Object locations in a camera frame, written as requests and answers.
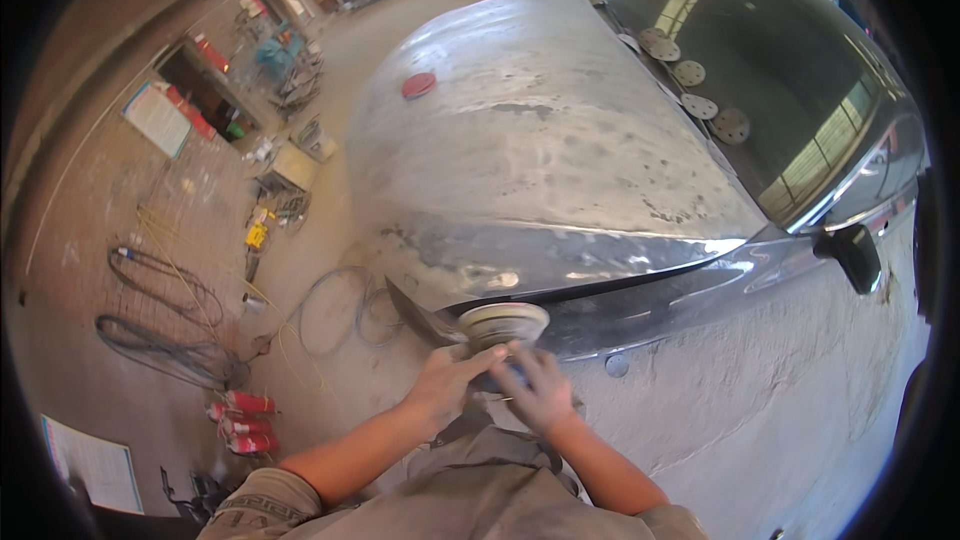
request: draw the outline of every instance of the hand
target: hand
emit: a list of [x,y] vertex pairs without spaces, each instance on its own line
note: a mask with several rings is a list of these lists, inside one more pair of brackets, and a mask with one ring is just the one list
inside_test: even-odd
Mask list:
[[466,344],[455,344],[433,351],[414,387],[398,405],[421,418],[426,433],[424,439],[436,435],[464,412],[470,380],[501,364],[509,353],[506,345],[497,344],[461,360],[468,350]]
[[547,437],[559,423],[571,416],[577,417],[570,380],[560,371],[553,354],[540,349],[535,352],[520,349],[515,358],[527,374],[532,390],[500,361],[489,368],[489,375],[500,385],[500,390],[513,399],[510,410],[520,421],[533,432]]

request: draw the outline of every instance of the car hood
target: car hood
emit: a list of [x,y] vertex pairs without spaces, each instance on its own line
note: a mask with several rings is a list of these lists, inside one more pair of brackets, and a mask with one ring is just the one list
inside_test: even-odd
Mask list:
[[[436,87],[404,98],[431,73]],[[370,79],[345,139],[378,268],[431,311],[702,263],[766,219],[589,0],[483,0]]]

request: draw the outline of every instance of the person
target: person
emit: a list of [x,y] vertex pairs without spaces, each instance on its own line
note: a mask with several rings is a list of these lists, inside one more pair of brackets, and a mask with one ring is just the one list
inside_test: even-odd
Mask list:
[[[707,538],[690,510],[671,504],[587,426],[552,354],[515,343],[471,358],[462,358],[465,352],[463,346],[434,351],[396,406],[339,439],[251,473],[198,540]],[[529,384],[505,362],[510,355]],[[468,384],[484,372],[531,433],[496,427],[467,404]],[[344,506],[427,441],[429,450],[409,460],[406,481]],[[561,458],[593,506],[577,498]]]

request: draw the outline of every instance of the concrete floor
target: concrete floor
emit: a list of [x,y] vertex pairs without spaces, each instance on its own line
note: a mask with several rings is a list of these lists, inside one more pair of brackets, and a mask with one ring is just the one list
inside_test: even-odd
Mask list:
[[[344,138],[384,56],[433,17],[477,1],[383,0],[335,18],[321,37],[322,93],[297,123],[318,115],[334,139]],[[327,271],[366,263],[354,245],[348,188],[338,152],[320,168],[303,228],[279,237],[263,258],[256,283],[282,311]],[[886,460],[907,376],[926,349],[911,230],[904,222],[882,245],[892,275],[879,294],[854,294],[828,263],[750,311],[631,351],[625,378],[609,378],[602,360],[565,365],[587,421],[694,510],[711,538],[765,540],[776,528],[786,538],[834,537]],[[285,332],[256,362],[252,388],[284,412],[281,457],[400,401],[429,352],[409,330],[382,349],[348,338],[360,292],[356,279],[331,280],[306,305],[302,345]],[[388,304],[377,309],[390,318]],[[253,335],[278,324],[265,313],[244,325]],[[519,426],[502,403],[492,411],[501,425]],[[394,467],[370,491],[402,479]]]

